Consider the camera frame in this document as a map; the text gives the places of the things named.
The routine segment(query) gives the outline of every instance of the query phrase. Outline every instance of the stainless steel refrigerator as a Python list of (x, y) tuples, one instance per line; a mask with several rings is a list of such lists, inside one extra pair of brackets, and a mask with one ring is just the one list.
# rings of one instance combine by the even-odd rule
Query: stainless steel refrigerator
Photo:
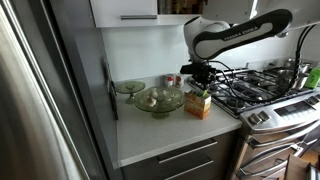
[(123, 179), (89, 0), (0, 5), (0, 179)]

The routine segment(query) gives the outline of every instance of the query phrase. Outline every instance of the small wooden box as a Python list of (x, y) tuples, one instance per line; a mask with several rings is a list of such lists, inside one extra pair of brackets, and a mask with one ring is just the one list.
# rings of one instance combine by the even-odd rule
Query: small wooden box
[(204, 97), (199, 97), (192, 91), (185, 92), (186, 102), (184, 110), (194, 116), (204, 119), (210, 112), (211, 95), (207, 94)]

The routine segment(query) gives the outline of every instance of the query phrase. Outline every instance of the drawer handle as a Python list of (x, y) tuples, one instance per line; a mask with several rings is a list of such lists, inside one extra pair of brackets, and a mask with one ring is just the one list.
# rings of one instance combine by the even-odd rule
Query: drawer handle
[(176, 175), (173, 175), (173, 176), (171, 176), (171, 177), (168, 177), (168, 178), (166, 178), (166, 179), (164, 179), (164, 180), (174, 179), (174, 178), (176, 178), (176, 177), (182, 176), (182, 175), (184, 175), (184, 174), (186, 174), (186, 173), (188, 173), (188, 172), (194, 171), (194, 170), (196, 170), (196, 169), (199, 169), (199, 168), (204, 167), (204, 166), (206, 166), (206, 165), (209, 165), (209, 164), (211, 164), (211, 163), (213, 163), (213, 160), (210, 159), (210, 161), (208, 161), (208, 162), (206, 162), (206, 163), (203, 163), (203, 164), (201, 164), (201, 165), (199, 165), (199, 166), (196, 166), (196, 167), (194, 167), (194, 168), (188, 169), (188, 170), (186, 170), (186, 171), (183, 171), (183, 172), (181, 172), (181, 173), (179, 173), (179, 174), (176, 174)]
[(207, 147), (213, 146), (213, 145), (215, 145), (215, 144), (217, 144), (217, 143), (218, 143), (218, 142), (217, 142), (217, 141), (215, 141), (215, 140), (212, 140), (212, 139), (210, 139), (210, 140), (211, 140), (212, 142), (211, 142), (211, 143), (209, 143), (209, 144), (207, 144), (207, 145), (204, 145), (204, 146), (201, 146), (201, 147), (198, 147), (198, 148), (192, 149), (192, 150), (190, 150), (190, 151), (186, 151), (186, 152), (184, 152), (184, 153), (181, 153), (181, 154), (178, 154), (178, 155), (175, 155), (175, 156), (172, 156), (172, 157), (169, 157), (169, 158), (166, 158), (166, 159), (160, 160), (160, 161), (159, 161), (159, 163), (161, 164), (161, 163), (165, 163), (165, 162), (168, 162), (168, 161), (174, 160), (174, 159), (176, 159), (176, 158), (178, 158), (178, 157), (185, 156), (185, 155), (190, 154), (190, 153), (192, 153), (192, 152), (199, 151), (199, 150), (201, 150), (201, 149), (204, 149), (204, 148), (207, 148)]

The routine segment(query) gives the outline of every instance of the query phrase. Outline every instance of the stove burner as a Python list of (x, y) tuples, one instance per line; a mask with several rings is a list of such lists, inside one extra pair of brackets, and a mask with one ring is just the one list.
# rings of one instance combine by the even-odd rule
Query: stove burner
[(246, 107), (244, 101), (234, 97), (228, 97), (226, 100), (226, 103), (232, 109), (239, 110), (239, 109), (244, 109)]

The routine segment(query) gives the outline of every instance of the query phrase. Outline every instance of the dark gray cabinet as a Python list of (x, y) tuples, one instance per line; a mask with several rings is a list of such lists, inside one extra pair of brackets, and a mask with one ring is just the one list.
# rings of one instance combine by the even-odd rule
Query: dark gray cabinet
[(224, 179), (234, 142), (228, 132), (122, 168), (126, 180)]

